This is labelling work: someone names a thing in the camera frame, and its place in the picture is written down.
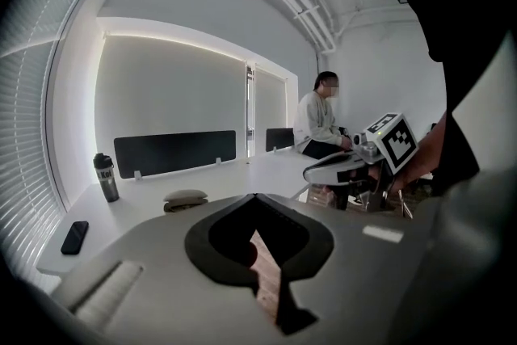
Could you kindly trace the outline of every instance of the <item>water bottle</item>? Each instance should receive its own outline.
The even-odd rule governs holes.
[[[109,155],[98,153],[94,158],[94,167],[97,171],[97,178],[100,182],[100,187],[103,189],[104,197],[106,201],[111,203],[112,201],[119,199],[119,191],[116,188],[115,177],[113,176],[113,161]]]

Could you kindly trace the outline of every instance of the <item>black phone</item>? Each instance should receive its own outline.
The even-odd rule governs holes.
[[[87,221],[75,221],[66,235],[63,246],[61,246],[61,253],[63,255],[77,255],[81,251],[87,230]]]

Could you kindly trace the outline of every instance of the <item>dark hair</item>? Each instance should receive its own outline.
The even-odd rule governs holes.
[[[335,74],[334,72],[330,72],[329,70],[326,70],[325,72],[321,72],[320,74],[318,74],[318,76],[316,78],[316,82],[314,83],[314,90],[316,90],[320,86],[320,83],[322,81],[325,81],[326,79],[329,79],[329,78],[338,79],[338,75]]]

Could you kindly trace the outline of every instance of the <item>white sticker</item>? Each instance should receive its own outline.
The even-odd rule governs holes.
[[[108,181],[113,178],[113,167],[103,168],[97,171],[97,178],[99,181]]]
[[[391,243],[399,243],[404,236],[404,233],[401,231],[388,229],[386,227],[377,227],[374,225],[365,226],[363,229],[363,234]]]

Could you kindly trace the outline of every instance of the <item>white sweatshirt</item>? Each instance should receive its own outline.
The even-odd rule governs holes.
[[[294,145],[303,152],[310,140],[341,145],[341,134],[334,126],[332,107],[316,91],[309,92],[298,104],[294,120]]]

